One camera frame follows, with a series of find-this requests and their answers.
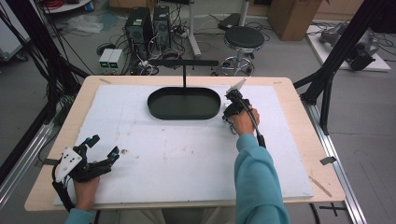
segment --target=round black stool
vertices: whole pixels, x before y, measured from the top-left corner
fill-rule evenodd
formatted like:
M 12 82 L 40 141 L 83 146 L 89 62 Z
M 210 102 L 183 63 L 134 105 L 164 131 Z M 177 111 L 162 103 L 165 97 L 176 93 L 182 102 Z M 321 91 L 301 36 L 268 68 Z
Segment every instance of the round black stool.
M 226 58 L 221 63 L 223 74 L 229 76 L 229 73 L 233 71 L 234 76 L 238 72 L 253 76 L 254 65 L 249 59 L 244 58 L 243 54 L 255 52 L 262 47 L 264 44 L 262 33 L 250 27 L 234 26 L 225 32 L 224 43 L 231 49 L 235 49 L 237 54 Z

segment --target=table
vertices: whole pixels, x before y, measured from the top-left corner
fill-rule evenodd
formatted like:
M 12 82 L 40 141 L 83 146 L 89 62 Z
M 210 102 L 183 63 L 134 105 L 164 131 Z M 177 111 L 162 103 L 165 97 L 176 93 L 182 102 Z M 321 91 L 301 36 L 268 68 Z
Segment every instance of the table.
M 188 86 L 233 85 L 241 77 L 188 77 Z M 65 146 L 73 146 L 78 138 L 79 128 L 90 110 L 91 102 L 100 85 L 180 85 L 181 77 L 101 77 L 92 76 L 84 84 L 73 104 L 64 126 L 59 132 L 49 159 L 58 160 Z M 341 202 L 345 193 L 338 177 L 330 164 L 319 161 L 326 157 L 318 136 L 307 116 L 300 98 L 291 81 L 285 77 L 250 77 L 245 85 L 272 86 L 277 94 L 285 119 L 289 124 L 294 142 L 304 168 L 309 175 L 315 196 L 305 199 L 287 199 L 285 203 Z M 56 195 L 51 185 L 51 166 L 44 166 L 25 203 L 27 211 L 63 210 L 62 206 L 52 204 Z M 189 202 L 189 203 L 134 203 L 96 205 L 94 209 L 130 209 L 161 207 L 232 206 L 234 202 Z

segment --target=oval black tray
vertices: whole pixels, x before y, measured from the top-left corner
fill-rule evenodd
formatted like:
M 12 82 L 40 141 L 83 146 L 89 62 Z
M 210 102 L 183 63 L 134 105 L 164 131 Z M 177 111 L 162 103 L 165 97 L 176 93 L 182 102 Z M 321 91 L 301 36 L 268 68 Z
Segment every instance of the oval black tray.
M 207 88 L 164 87 L 148 97 L 157 119 L 211 119 L 219 113 L 219 95 Z

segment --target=gray floor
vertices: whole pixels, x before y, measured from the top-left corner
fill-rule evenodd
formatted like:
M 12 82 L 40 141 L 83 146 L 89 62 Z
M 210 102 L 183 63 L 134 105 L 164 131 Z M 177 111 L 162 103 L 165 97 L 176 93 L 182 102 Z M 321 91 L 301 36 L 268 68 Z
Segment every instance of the gray floor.
M 103 10 L 96 10 L 91 15 L 103 17 Z M 57 15 L 57 22 L 85 13 L 74 10 Z M 196 20 L 196 27 L 211 17 Z M 265 19 L 250 19 L 267 24 Z M 95 74 L 101 74 L 96 48 L 109 41 L 113 35 L 121 35 L 125 19 L 120 17 L 117 24 L 98 35 L 87 35 L 80 32 L 66 34 L 65 38 L 83 61 Z M 215 28 L 216 22 L 208 22 L 205 28 Z M 282 42 L 271 31 L 265 31 L 271 37 L 264 47 L 255 53 L 255 65 L 258 77 L 289 77 L 291 81 L 300 80 L 317 71 L 320 63 L 304 39 L 298 42 Z M 223 43 L 222 35 L 196 36 L 202 59 L 222 61 L 234 55 Z M 185 43 L 184 59 L 192 58 L 189 43 Z M 66 49 L 70 61 L 88 71 L 75 54 Z M 380 50 L 383 59 L 395 60 L 396 56 Z M 383 72 L 352 72 L 340 70 L 333 82 L 332 102 L 330 107 L 329 131 L 337 149 L 346 175 L 361 205 L 367 223 L 396 223 L 396 63 L 389 62 L 392 70 Z M 188 68 L 191 76 L 210 76 L 213 72 L 207 67 Z M 158 76 L 181 75 L 181 70 L 160 69 Z M 304 92 L 306 87 L 297 90 Z M 46 103 L 46 82 L 32 60 L 24 63 L 12 60 L 0 67 L 0 162 L 3 162 L 24 132 L 33 122 Z M 40 168 L 32 166 L 18 184 L 16 190 L 0 211 L 1 223 L 62 223 L 66 212 L 26 212 L 24 202 L 29 194 Z M 315 204 L 330 206 L 329 203 Z M 292 223 L 315 223 L 308 204 L 288 204 Z M 331 210 L 318 209 L 321 223 L 350 223 L 347 212 L 338 211 L 337 216 Z M 178 213 L 171 214 L 177 218 Z M 105 211 L 100 223 L 115 223 L 116 211 Z

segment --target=teal sleeve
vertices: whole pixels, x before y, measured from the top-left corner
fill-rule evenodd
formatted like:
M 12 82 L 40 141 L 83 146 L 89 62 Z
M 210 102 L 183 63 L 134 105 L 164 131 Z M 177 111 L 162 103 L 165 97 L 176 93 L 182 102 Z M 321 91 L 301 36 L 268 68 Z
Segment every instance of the teal sleeve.
M 70 210 L 69 217 L 65 224 L 88 224 L 90 223 L 93 215 L 89 212 L 73 208 Z
M 234 167 L 235 223 L 290 223 L 269 152 L 248 133 L 238 138 L 236 148 L 239 155 Z

